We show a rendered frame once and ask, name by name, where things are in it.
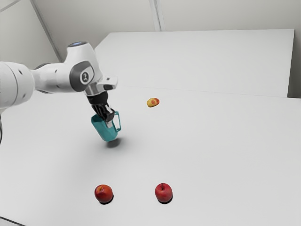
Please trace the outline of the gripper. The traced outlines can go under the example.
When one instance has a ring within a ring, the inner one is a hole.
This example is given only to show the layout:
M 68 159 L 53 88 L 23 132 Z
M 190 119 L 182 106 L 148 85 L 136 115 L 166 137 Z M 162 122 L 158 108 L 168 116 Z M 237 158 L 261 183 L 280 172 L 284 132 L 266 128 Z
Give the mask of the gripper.
M 87 96 L 87 99 L 95 113 L 97 115 L 103 115 L 103 120 L 107 127 L 111 128 L 113 126 L 112 121 L 115 115 L 115 110 L 108 106 L 108 93 L 102 92 L 98 95 Z

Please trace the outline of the teal faceted mug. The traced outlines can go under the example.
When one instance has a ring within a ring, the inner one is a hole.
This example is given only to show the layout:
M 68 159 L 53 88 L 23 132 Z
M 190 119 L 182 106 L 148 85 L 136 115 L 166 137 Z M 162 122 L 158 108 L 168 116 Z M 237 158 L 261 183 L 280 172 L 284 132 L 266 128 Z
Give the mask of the teal faceted mug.
M 121 131 L 121 123 L 119 112 L 116 111 L 114 116 L 117 116 L 119 125 L 116 127 L 114 121 L 105 122 L 97 114 L 91 117 L 91 123 L 94 126 L 95 130 L 105 142 L 113 141 L 117 138 L 118 133 Z

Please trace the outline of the yellow red apple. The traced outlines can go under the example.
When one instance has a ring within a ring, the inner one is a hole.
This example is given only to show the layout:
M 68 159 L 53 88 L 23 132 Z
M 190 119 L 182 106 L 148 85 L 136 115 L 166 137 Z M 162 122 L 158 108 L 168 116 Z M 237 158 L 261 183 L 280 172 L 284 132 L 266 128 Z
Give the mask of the yellow red apple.
M 160 100 L 158 98 L 150 98 L 147 100 L 146 104 L 149 108 L 155 107 L 160 103 Z

